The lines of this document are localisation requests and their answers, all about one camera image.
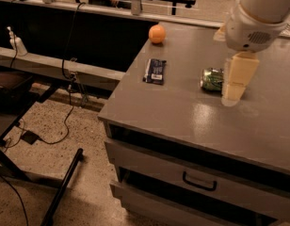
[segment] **drawer handle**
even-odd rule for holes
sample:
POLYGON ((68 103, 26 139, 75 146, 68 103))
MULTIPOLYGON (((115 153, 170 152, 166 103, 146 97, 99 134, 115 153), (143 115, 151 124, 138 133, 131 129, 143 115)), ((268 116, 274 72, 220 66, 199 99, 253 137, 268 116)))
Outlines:
POLYGON ((217 186, 218 186, 218 182, 217 181, 213 181, 213 186, 212 187, 207 187, 207 186, 202 186, 202 185, 191 183, 185 177, 186 177, 186 172, 184 171, 184 173, 183 173, 183 181, 185 183, 187 183, 188 185, 191 185, 191 186, 198 187, 200 189, 206 190, 206 191, 211 191, 211 192, 215 191, 217 189, 217 186))

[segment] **open drawer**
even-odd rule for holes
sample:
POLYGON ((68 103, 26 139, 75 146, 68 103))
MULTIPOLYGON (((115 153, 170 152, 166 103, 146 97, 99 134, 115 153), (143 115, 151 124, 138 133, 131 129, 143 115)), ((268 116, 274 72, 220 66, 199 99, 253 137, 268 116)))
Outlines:
POLYGON ((262 226, 275 221, 128 170, 121 183, 112 181, 110 186, 124 208, 168 225, 262 226))
POLYGON ((109 161, 116 168, 290 221, 290 193, 115 139, 107 138, 105 146, 109 161))

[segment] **floor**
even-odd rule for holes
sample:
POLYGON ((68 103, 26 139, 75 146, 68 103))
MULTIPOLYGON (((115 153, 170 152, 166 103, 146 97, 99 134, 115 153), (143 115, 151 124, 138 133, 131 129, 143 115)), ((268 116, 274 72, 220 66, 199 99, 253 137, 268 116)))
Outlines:
MULTIPOLYGON (((234 0, 198 0, 193 9, 183 7, 178 9, 178 16, 223 21, 233 2, 234 0), (221 12, 216 12, 215 8, 221 8, 221 12)), ((170 13, 169 4, 155 3, 146 6, 144 8, 149 12, 170 13)), ((47 87, 41 84, 33 86, 33 90, 39 92, 46 89, 47 87)), ((78 148, 84 150, 84 160, 78 164, 68 190, 56 210, 54 225, 165 226, 127 212, 121 208, 119 200, 111 195, 109 182, 116 180, 116 173, 107 160, 104 145, 105 129, 97 119, 106 100, 89 97, 89 102, 81 107, 80 95, 74 94, 72 102, 75 107, 66 121, 70 133, 63 141, 47 145, 38 140, 29 145, 20 140, 15 147, 6 151, 7 156, 22 170, 62 178, 76 150, 78 148)), ((21 127, 35 132, 46 141, 57 141, 66 133, 64 120, 71 109, 68 93, 64 89, 59 89, 43 104, 35 103, 21 120, 21 127)), ((11 130, 6 136, 6 139, 11 139, 10 145, 18 141, 21 133, 22 130, 18 127, 11 130)), ((40 225, 56 190, 15 180, 9 181, 23 199, 29 225, 40 225)), ((24 211, 17 195, 1 179, 0 225, 26 225, 24 211)))

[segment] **spray bottle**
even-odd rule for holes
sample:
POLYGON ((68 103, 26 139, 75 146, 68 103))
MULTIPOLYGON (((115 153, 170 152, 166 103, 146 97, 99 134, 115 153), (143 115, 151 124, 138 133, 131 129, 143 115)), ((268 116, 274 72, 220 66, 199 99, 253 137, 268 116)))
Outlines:
POLYGON ((17 37, 13 31, 11 30, 11 27, 8 26, 7 30, 9 30, 9 35, 10 35, 10 43, 13 47, 13 49, 17 52, 17 55, 19 57, 25 56, 28 52, 26 51, 23 41, 21 38, 17 37))

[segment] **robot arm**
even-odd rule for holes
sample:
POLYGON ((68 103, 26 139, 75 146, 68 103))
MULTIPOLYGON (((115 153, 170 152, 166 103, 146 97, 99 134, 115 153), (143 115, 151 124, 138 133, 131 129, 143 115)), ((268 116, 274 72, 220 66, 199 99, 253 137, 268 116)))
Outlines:
POLYGON ((227 46, 237 52, 227 59, 222 103, 235 105, 259 65, 256 52, 265 50, 286 28, 290 0, 236 0, 225 25, 227 46))

